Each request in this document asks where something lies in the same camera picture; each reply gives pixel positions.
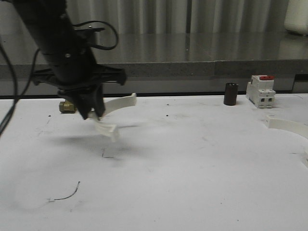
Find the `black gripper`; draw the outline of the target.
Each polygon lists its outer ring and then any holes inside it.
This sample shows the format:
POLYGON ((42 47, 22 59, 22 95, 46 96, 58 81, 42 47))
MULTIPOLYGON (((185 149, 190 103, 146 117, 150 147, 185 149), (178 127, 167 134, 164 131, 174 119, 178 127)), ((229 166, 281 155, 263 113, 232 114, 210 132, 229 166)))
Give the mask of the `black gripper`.
POLYGON ((37 70, 33 73, 35 85, 49 84, 65 93, 94 86, 91 96, 73 96, 73 103, 84 120, 89 117, 89 113, 93 109, 98 117, 102 117, 105 112, 102 83, 113 82, 123 86, 126 79, 124 69, 101 64, 80 64, 68 61, 52 62, 49 68, 37 70))

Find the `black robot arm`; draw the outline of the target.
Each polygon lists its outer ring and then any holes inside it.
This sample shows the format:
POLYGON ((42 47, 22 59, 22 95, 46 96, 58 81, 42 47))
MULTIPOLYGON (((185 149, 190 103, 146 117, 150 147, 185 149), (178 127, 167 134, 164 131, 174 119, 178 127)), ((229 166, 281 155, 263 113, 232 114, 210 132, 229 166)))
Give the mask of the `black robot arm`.
POLYGON ((114 49, 119 42, 115 28, 110 27, 114 45, 98 45, 91 38, 104 28, 80 29, 82 23, 72 24, 64 0, 13 0, 12 4, 49 65, 34 73, 33 82, 57 87, 58 95, 73 103, 83 119, 90 111, 103 116, 102 84, 124 85, 127 77, 124 69, 98 64, 92 49, 114 49))

